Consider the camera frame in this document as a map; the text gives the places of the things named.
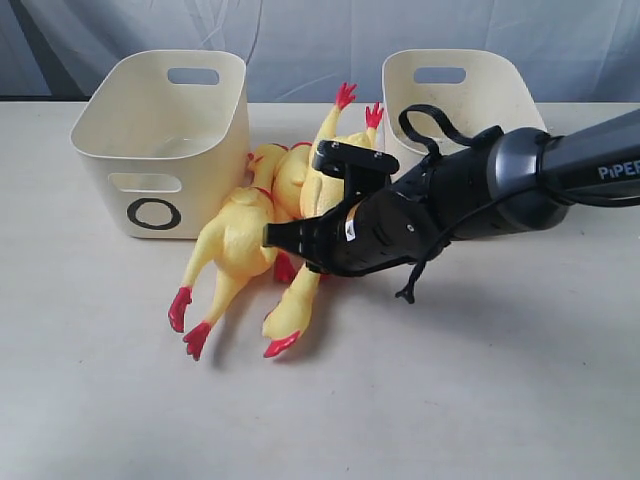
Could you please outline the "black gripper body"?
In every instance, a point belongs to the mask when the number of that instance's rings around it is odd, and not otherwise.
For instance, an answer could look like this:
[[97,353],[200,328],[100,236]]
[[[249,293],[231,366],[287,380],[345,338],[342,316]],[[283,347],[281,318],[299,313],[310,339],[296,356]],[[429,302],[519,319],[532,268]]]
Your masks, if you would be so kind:
[[382,189],[357,204],[343,200],[322,213],[330,218],[322,238],[330,262],[324,274],[360,277],[417,263],[430,247],[435,258],[448,247],[442,226],[423,195]]

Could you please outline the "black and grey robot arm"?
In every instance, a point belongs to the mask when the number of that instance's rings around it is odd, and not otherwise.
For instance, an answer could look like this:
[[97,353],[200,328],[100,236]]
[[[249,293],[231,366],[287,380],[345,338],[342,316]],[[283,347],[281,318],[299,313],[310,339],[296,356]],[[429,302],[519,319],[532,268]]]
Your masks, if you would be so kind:
[[361,277],[409,264],[417,279],[454,241],[547,230],[573,205],[639,202],[637,111],[565,136],[492,126],[468,137],[428,104],[411,105],[399,123],[426,148],[419,162],[402,170],[390,154],[320,141],[312,171],[342,180],[342,200],[267,225],[264,244],[315,272]]

